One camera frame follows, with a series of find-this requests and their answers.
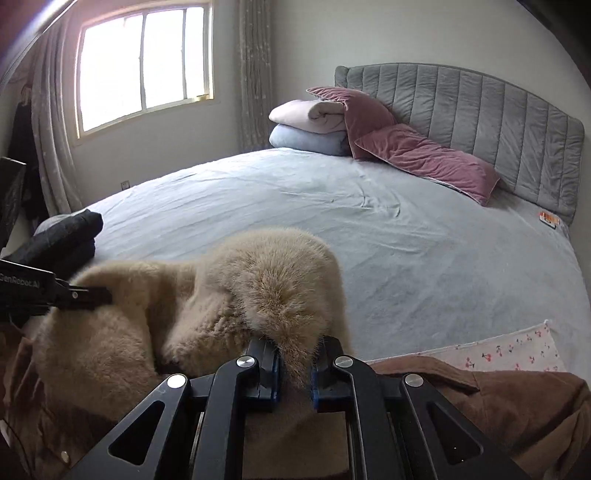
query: white wall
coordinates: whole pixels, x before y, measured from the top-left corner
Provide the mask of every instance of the white wall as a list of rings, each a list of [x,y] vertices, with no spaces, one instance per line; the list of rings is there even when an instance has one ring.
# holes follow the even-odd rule
[[[494,75],[579,118],[587,134],[571,240],[591,291],[591,90],[516,0],[276,0],[273,26],[278,104],[333,85],[337,65],[412,61]]]
[[[0,94],[0,157],[6,156],[8,146],[10,145],[10,137],[12,135],[12,123],[14,122],[14,113],[17,110],[17,105],[21,97],[21,89],[23,83],[9,83]],[[12,234],[8,240],[6,248],[2,248],[0,257],[4,257],[14,252],[20,247],[31,234],[29,226],[24,215],[20,215],[17,219]]]
[[[213,12],[215,100],[191,103],[121,122],[72,145],[85,204],[181,168],[235,155],[238,144],[238,22],[234,0]]]

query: faux fur garment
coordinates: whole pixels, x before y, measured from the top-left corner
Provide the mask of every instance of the faux fur garment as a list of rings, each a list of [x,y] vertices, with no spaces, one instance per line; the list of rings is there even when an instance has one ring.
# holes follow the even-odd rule
[[[347,470],[343,417],[315,414],[309,399],[319,337],[350,350],[339,267],[321,240],[294,229],[245,232],[191,264],[103,264],[72,283],[107,287],[113,305],[53,309],[43,320],[34,358],[50,395],[120,420],[163,380],[155,363],[206,375],[263,334],[288,374],[276,412],[247,419],[244,477]]]

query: gray upholstered headboard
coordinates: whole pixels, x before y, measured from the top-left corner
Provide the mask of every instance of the gray upholstered headboard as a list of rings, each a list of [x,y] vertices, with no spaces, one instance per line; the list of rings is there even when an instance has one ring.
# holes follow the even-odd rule
[[[501,187],[572,222],[583,124],[538,96],[456,67],[337,67],[335,85],[362,90],[399,122],[495,166]]]

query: dark gray folded clothing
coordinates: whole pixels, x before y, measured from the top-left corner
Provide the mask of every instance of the dark gray folded clothing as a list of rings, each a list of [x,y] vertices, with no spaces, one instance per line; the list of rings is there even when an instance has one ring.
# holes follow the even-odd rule
[[[51,271],[56,274],[57,278],[69,280],[95,257],[95,250],[94,239],[88,240],[78,245],[65,257],[60,258],[53,265]]]
[[[80,268],[94,256],[94,238],[102,229],[103,219],[100,213],[85,210],[35,235],[5,260],[28,267],[55,271],[60,263],[67,261],[78,248],[83,248],[84,253],[78,255],[77,263],[80,264],[78,267]],[[92,243],[90,256],[88,256],[89,243]]]

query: bed mattress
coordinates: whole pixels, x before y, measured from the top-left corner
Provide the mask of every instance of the bed mattress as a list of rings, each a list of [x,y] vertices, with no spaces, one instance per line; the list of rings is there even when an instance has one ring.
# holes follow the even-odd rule
[[[568,229],[496,189],[487,207],[385,163],[280,148],[198,165],[91,207],[95,262],[187,261],[246,229],[324,239],[343,273],[355,354],[383,358],[551,320],[591,379],[591,310]]]

